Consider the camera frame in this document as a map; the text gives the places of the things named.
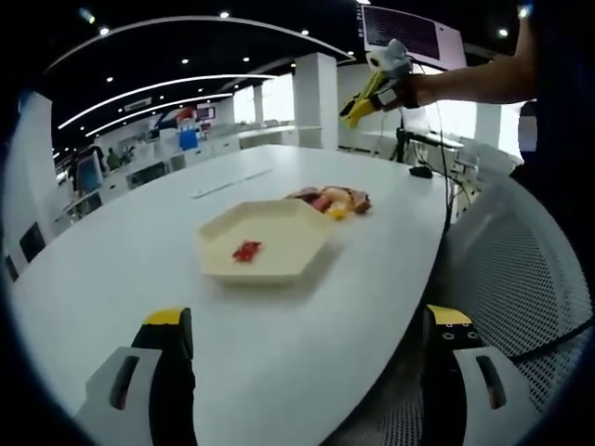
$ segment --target food item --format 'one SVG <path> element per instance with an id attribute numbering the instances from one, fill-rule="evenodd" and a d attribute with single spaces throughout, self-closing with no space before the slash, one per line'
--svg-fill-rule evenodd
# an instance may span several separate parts
<path id="1" fill-rule="evenodd" d="M 251 242 L 244 240 L 240 247 L 233 253 L 233 258 L 236 262 L 248 263 L 251 262 L 255 255 L 260 251 L 262 242 Z"/>
<path id="2" fill-rule="evenodd" d="M 335 220 L 342 220 L 350 213 L 365 214 L 372 207 L 370 198 L 364 191 L 337 186 L 321 190 L 305 188 L 285 198 L 302 200 Z"/>
<path id="3" fill-rule="evenodd" d="M 372 207 L 368 194 L 361 190 L 330 186 L 324 188 L 322 194 L 335 203 L 344 203 L 346 210 L 355 214 L 365 214 Z"/>

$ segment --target black cable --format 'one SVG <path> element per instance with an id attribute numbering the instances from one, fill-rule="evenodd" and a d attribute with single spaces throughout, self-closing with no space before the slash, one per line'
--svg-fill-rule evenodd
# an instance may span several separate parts
<path id="1" fill-rule="evenodd" d="M 421 69 L 421 71 L 424 74 L 426 74 L 426 70 L 424 70 L 424 66 L 418 60 L 415 60 L 413 58 L 411 58 L 411 60 L 414 63 L 416 63 L 417 65 L 419 65 L 419 68 Z M 436 110 L 438 111 L 438 121 L 440 124 L 440 154 L 443 157 L 444 185 L 445 185 L 444 195 L 445 195 L 445 199 L 446 199 L 446 221 L 444 222 L 444 232 L 447 232 L 448 229 L 450 228 L 450 220 L 451 220 L 451 215 L 453 213 L 453 207 L 452 207 L 451 201 L 448 198 L 448 178 L 449 178 L 449 176 L 448 176 L 448 168 L 446 167 L 446 154 L 444 153 L 443 118 L 440 114 L 440 107 L 438 107 L 438 103 L 435 103 L 435 105 L 436 105 Z"/>
<path id="2" fill-rule="evenodd" d="M 538 358 L 543 358 L 544 356 L 552 353 L 562 344 L 574 339 L 585 330 L 587 330 L 591 325 L 593 325 L 593 318 L 589 319 L 586 322 L 581 323 L 575 329 L 571 330 L 567 334 L 563 334 L 562 336 L 554 339 L 553 341 L 547 342 L 543 346 L 539 346 L 533 348 L 529 351 L 525 351 L 519 355 L 509 356 L 509 360 L 511 360 L 514 364 L 520 364 L 523 362 L 527 362 L 530 360 L 536 360 Z"/>
<path id="3" fill-rule="evenodd" d="M 426 71 L 424 70 L 423 65 L 421 63 L 419 63 L 419 61 L 417 61 L 415 59 L 412 59 L 412 61 L 415 62 L 417 65 L 419 65 L 419 68 L 421 69 L 421 71 L 424 74 L 426 74 Z M 446 196 L 448 197 L 448 179 L 450 178 L 451 180 L 455 181 L 455 183 L 457 183 L 458 186 L 465 192 L 465 194 L 467 195 L 467 200 L 469 201 L 469 203 L 471 203 L 469 195 L 467 194 L 467 191 L 463 187 L 463 183 L 461 183 L 459 180 L 457 180 L 453 177 L 449 177 L 448 172 L 446 171 L 446 156 L 444 155 L 444 140 L 443 140 L 443 119 L 442 119 L 442 116 L 440 115 L 440 107 L 438 107 L 438 104 L 436 104 L 436 110 L 438 111 L 438 119 L 440 122 L 440 147 L 441 147 L 441 154 L 443 156 L 444 179 L 446 181 Z M 432 169 L 433 172 L 440 173 L 440 172 L 436 171 L 435 169 L 433 169 L 427 162 L 421 160 L 417 153 L 417 150 L 415 150 L 415 152 L 416 152 L 417 160 L 419 162 L 421 162 L 424 165 L 427 165 L 429 168 Z M 447 225 L 450 223 L 450 215 L 452 213 L 452 206 L 453 206 L 455 197 L 459 193 L 460 192 L 458 192 L 456 195 L 454 195 L 450 205 L 447 205 L 447 217 L 448 217 L 447 222 L 446 222 Z M 535 360 L 538 358 L 543 358 L 544 356 L 547 356 L 549 353 L 552 353 L 553 351 L 555 351 L 562 344 L 565 344 L 566 342 L 574 339 L 575 337 L 577 337 L 580 334 L 582 334 L 583 332 L 585 332 L 585 330 L 587 330 L 591 325 L 593 325 L 593 323 L 594 323 L 594 319 L 591 318 L 588 321 L 581 323 L 580 325 L 578 325 L 576 328 L 574 328 L 567 334 L 563 334 L 562 336 L 560 336 L 550 342 L 547 342 L 546 344 L 544 344 L 542 346 L 525 351 L 524 353 L 521 353 L 519 355 L 509 356 L 509 360 L 511 360 L 514 364 L 520 364 L 520 363 Z"/>

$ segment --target white table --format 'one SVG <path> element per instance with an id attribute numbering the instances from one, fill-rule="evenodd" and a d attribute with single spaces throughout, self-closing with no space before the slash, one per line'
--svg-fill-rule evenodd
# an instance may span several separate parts
<path id="1" fill-rule="evenodd" d="M 242 201 L 324 185 L 366 190 L 374 207 L 337 223 L 301 282 L 225 288 L 201 275 L 199 225 Z M 40 376 L 74 414 L 86 380 L 148 314 L 187 306 L 198 443 L 314 446 L 399 345 L 444 218 L 443 179 L 411 177 L 405 165 L 286 146 L 241 151 L 159 178 L 67 230 L 14 284 L 16 321 Z"/>

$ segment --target white hexagonal tray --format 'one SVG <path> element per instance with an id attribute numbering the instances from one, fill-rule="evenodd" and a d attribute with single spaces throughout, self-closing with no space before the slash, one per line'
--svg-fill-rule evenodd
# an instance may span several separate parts
<path id="1" fill-rule="evenodd" d="M 301 200 L 241 203 L 198 229 L 202 271 L 228 283 L 291 282 L 332 230 L 331 218 Z M 248 263 L 233 258 L 244 241 L 262 243 Z"/>

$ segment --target human hand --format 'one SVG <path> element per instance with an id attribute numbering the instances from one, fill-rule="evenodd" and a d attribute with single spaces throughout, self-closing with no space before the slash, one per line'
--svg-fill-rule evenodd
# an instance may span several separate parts
<path id="1" fill-rule="evenodd" d="M 409 74 L 402 82 L 392 88 L 396 98 L 386 104 L 383 111 L 389 112 L 400 107 L 407 109 L 425 107 L 438 100 L 432 88 L 432 77 L 428 74 Z"/>

